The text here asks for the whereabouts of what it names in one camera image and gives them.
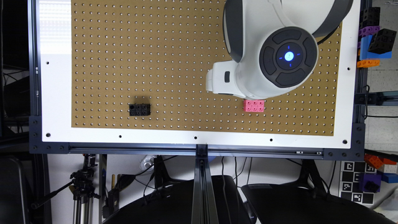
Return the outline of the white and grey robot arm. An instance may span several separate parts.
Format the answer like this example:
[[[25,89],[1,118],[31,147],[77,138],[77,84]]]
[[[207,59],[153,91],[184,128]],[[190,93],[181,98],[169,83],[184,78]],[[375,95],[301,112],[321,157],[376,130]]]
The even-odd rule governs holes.
[[[206,75],[214,94],[262,100],[300,86],[318,60],[318,37],[336,30],[352,1],[227,0],[223,36],[231,60]]]

